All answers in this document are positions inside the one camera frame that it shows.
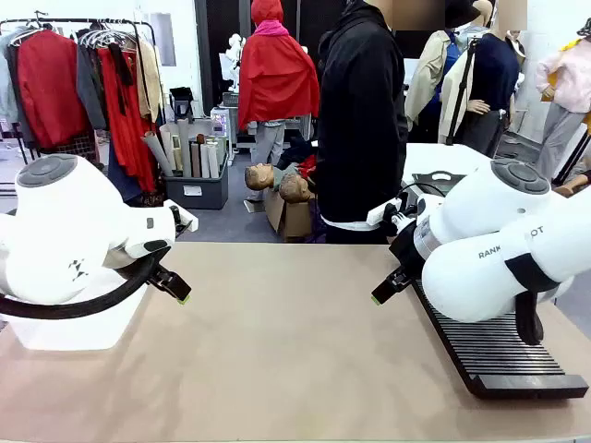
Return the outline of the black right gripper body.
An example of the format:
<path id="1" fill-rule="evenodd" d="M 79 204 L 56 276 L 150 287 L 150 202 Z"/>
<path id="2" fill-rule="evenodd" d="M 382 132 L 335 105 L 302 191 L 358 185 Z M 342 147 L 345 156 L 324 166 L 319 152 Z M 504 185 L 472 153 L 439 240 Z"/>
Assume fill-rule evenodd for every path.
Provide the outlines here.
<path id="1" fill-rule="evenodd" d="M 424 258 L 415 247 L 415 230 L 416 222 L 412 221 L 398 233 L 390 246 L 391 253 L 399 262 L 396 271 L 408 278 L 418 278 L 424 266 Z"/>

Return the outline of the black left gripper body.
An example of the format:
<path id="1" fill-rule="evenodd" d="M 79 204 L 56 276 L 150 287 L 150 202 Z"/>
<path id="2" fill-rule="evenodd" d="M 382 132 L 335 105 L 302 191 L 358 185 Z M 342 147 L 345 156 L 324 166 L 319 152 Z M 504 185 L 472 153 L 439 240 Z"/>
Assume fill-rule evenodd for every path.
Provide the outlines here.
<path id="1" fill-rule="evenodd" d="M 148 283 L 160 291 L 174 291 L 177 274 L 158 264 L 148 278 Z"/>

